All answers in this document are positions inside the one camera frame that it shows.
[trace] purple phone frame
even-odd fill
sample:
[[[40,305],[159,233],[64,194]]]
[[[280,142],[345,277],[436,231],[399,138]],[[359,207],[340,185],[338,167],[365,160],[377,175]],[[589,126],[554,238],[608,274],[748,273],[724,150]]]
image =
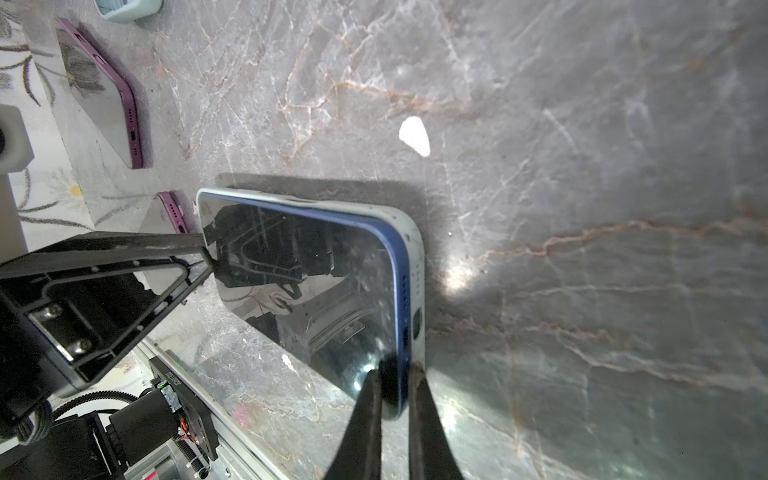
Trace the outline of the purple phone frame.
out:
[[[163,202],[165,211],[168,213],[168,218],[170,218],[170,222],[174,225],[176,233],[189,233],[190,229],[187,228],[187,223],[184,222],[184,217],[181,216],[181,210],[176,205],[174,196],[170,192],[160,192],[157,196]]]
[[[101,54],[66,18],[57,18],[59,25],[81,46],[93,59],[99,70],[104,72],[112,80],[114,86],[120,92],[123,101],[123,113],[125,115],[126,134],[128,135],[128,149],[131,151],[131,166],[134,170],[144,166],[144,157],[141,154],[141,138],[139,137],[138,115],[134,93],[128,83],[107,63]]]

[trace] white light spot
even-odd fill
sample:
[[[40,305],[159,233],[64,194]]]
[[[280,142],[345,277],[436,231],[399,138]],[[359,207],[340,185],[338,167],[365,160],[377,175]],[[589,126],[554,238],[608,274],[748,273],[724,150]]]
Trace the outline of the white light spot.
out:
[[[296,371],[296,367],[293,366],[293,364],[290,361],[290,358],[288,358],[288,355],[285,353],[283,354],[283,363],[286,364],[286,366],[290,369],[291,372],[298,373]]]
[[[400,125],[399,138],[422,157],[429,156],[429,136],[421,118],[406,118],[406,121]]]
[[[446,405],[442,411],[441,420],[442,427],[446,432],[450,433],[456,428],[456,417],[458,416],[458,410],[453,405]]]
[[[451,258],[450,267],[445,271],[442,285],[448,294],[458,293],[467,287],[467,284],[475,277],[475,272],[463,260]]]

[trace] black metal bracket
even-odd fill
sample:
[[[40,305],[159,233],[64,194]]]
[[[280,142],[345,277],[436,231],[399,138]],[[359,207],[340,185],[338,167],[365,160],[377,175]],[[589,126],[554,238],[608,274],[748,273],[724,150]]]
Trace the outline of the black metal bracket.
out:
[[[136,272],[172,269],[159,294]],[[0,265],[0,437],[94,385],[213,272],[201,235],[92,232]]]

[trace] red wire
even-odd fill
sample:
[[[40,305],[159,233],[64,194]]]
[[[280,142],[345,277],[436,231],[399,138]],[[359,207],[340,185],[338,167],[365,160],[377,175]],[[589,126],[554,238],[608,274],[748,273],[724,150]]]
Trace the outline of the red wire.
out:
[[[181,431],[184,432],[184,438],[182,440],[186,440],[189,436],[189,427],[187,427],[187,421],[184,420],[184,417],[181,417]]]

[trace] blue phone frame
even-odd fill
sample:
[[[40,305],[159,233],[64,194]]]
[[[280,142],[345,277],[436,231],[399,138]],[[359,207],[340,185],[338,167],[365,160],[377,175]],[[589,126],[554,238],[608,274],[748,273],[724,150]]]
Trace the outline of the blue phone frame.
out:
[[[397,230],[384,220],[365,215],[348,214],[315,207],[294,207],[293,205],[276,204],[265,200],[231,197],[229,195],[210,194],[207,192],[202,192],[200,195],[238,204],[269,208],[286,214],[299,215],[300,217],[340,223],[348,227],[363,228],[376,235],[376,238],[384,244],[389,254],[389,259],[392,262],[392,281],[395,287],[395,341],[398,379],[398,406],[395,418],[400,417],[408,402],[408,373],[411,368],[411,272],[406,242]]]

